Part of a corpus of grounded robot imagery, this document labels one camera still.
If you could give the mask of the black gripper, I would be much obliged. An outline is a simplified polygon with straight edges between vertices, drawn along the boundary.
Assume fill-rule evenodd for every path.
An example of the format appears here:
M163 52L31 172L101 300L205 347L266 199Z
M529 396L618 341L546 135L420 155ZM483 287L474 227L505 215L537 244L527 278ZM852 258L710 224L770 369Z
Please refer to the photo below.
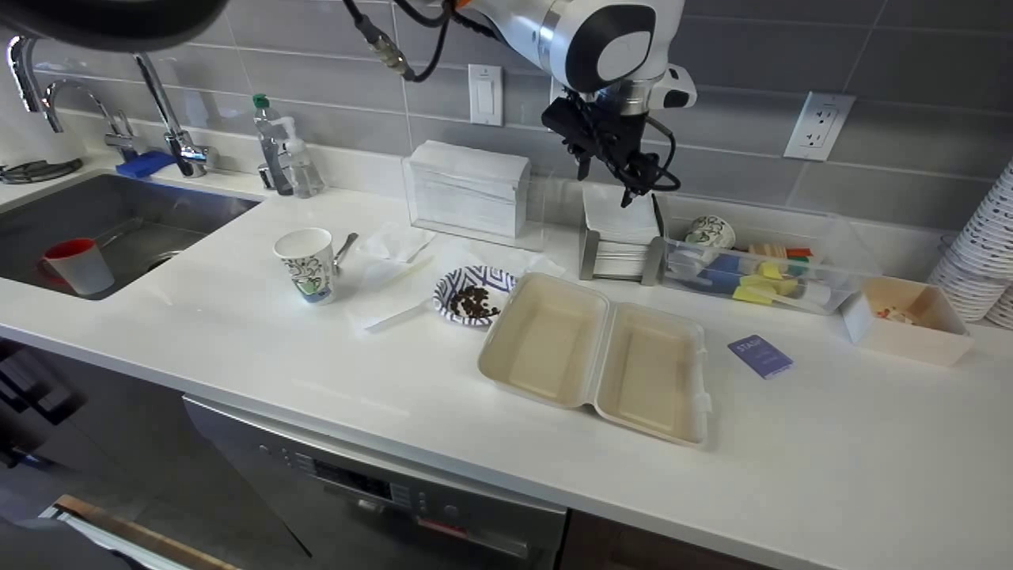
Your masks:
M610 113L604 105L567 92L542 111L542 124L556 129L563 139L567 153L581 161L581 180L589 177L594 161L603 161L625 187L625 206L653 189L676 192L680 187L680 180L671 173L678 139L648 113ZM667 139L666 157L639 148L646 126L660 129Z

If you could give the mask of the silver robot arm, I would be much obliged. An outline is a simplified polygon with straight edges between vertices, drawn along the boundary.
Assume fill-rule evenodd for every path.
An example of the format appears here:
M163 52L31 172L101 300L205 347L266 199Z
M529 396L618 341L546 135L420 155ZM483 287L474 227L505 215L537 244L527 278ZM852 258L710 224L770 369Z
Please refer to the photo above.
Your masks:
M405 82L425 82L436 68L452 21L549 73L563 96L549 100L542 124L581 161L581 177L603 161L625 187L625 206L680 187L671 172L678 139L657 111L696 105L694 75L671 61L688 0L436 0L436 15L393 0L436 31L425 68L408 62L358 0L343 2L375 52Z

